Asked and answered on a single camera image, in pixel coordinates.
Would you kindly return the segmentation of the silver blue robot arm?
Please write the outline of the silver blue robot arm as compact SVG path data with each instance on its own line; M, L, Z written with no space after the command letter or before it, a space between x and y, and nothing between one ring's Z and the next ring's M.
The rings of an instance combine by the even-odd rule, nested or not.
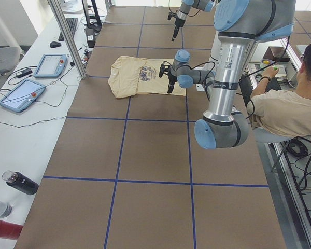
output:
M216 11L214 28L220 41L216 68L192 69L190 54L183 49L177 51L171 65L160 67L160 74L168 76L169 92L175 84L182 88L204 85L209 106L194 126L202 148L235 147L248 137L248 121L233 105L240 78L256 43L290 36L295 5L295 1L183 1L177 12L168 15L175 19L174 31L178 32L191 8Z
M171 18L175 19L174 31L171 41L174 41L179 33L180 28L182 28L185 24L185 21L188 17L188 14L191 8L195 8L201 11L210 12L213 8L214 2L207 1L207 0L183 0L181 2L181 6L179 10L176 12L169 12L167 19L170 20Z

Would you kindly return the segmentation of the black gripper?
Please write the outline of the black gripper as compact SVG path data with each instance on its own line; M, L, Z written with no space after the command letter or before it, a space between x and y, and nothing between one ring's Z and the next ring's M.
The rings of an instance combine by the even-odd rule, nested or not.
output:
M171 69L167 70L167 76L169 80L167 94L171 94L174 90L174 85L175 85L175 82L177 81L177 77L172 74Z
M180 19L180 18L176 17L175 28L174 28L173 36L172 36L172 39L171 39L172 42L175 41L175 39L176 39L176 37L178 35L178 32L179 32L179 29L184 26L184 23L185 23L184 19Z

